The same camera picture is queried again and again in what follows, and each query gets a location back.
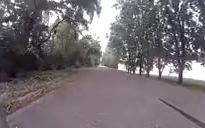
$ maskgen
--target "paved road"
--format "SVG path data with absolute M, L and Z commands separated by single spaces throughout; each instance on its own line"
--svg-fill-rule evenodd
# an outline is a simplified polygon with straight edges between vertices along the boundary
M 204 93 L 108 68 L 80 70 L 73 80 L 11 115 L 11 127 L 199 128 L 159 98 L 205 121 L 205 105 L 190 108 L 190 103 L 205 104 Z

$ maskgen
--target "tree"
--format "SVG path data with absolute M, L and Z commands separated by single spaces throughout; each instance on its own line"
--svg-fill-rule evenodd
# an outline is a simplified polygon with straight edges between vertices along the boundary
M 120 0 L 115 7 L 120 14 L 111 25 L 109 42 L 113 49 L 122 49 L 128 71 L 139 67 L 139 74 L 145 70 L 149 76 L 155 64 L 160 79 L 172 64 L 182 84 L 191 62 L 199 56 L 204 60 L 205 0 Z
M 15 76 L 20 70 L 39 69 L 47 58 L 44 44 L 50 42 L 60 23 L 65 21 L 87 28 L 100 10 L 100 0 L 1 0 L 0 73 Z M 51 13 L 56 14 L 59 21 L 49 28 Z

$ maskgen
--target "grass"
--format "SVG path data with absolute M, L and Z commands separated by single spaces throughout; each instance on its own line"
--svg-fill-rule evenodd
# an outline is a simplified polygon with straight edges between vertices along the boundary
M 177 77 L 173 77 L 173 76 L 162 76 L 162 81 L 168 82 L 171 84 L 176 84 L 177 79 L 178 79 Z M 204 80 L 184 78 L 182 85 L 189 89 L 205 91 L 205 81 Z
M 0 102 L 5 113 L 11 114 L 46 93 L 59 88 L 65 78 L 73 74 L 70 69 L 35 71 L 22 74 L 10 82 L 0 83 Z

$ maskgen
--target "sky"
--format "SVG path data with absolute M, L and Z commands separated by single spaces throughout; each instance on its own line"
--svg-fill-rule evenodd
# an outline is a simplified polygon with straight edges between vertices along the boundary
M 104 52 L 106 49 L 106 45 L 108 39 L 106 38 L 106 33 L 109 34 L 110 24 L 115 21 L 115 17 L 119 14 L 119 12 L 112 8 L 112 6 L 116 3 L 116 0 L 102 0 L 101 6 L 102 11 L 99 17 L 95 16 L 92 24 L 89 26 L 89 32 L 95 36 L 98 36 L 101 40 L 102 51 Z M 169 73 L 170 68 L 166 68 L 163 72 L 163 75 L 171 75 L 177 76 L 176 73 Z M 193 78 L 199 80 L 205 80 L 205 67 L 201 66 L 201 64 L 193 62 L 191 71 L 185 71 L 184 77 Z M 119 65 L 119 70 L 125 70 L 123 65 Z M 157 74 L 157 69 L 154 68 L 151 74 Z
M 108 42 L 106 33 L 109 34 L 110 24 L 115 21 L 115 17 L 119 14 L 119 12 L 112 7 L 115 3 L 116 0 L 101 0 L 101 14 L 99 17 L 95 16 L 92 24 L 89 26 L 89 32 L 99 37 L 103 52 Z

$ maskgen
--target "overcast sky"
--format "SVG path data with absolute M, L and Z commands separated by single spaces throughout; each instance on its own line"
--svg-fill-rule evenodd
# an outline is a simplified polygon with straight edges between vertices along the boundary
M 89 26 L 91 34 L 95 34 L 101 40 L 102 51 L 105 51 L 107 45 L 106 33 L 109 33 L 110 23 L 115 21 L 115 17 L 118 14 L 112 6 L 116 3 L 116 0 L 102 0 L 102 11 L 99 17 L 95 16 L 92 24 Z

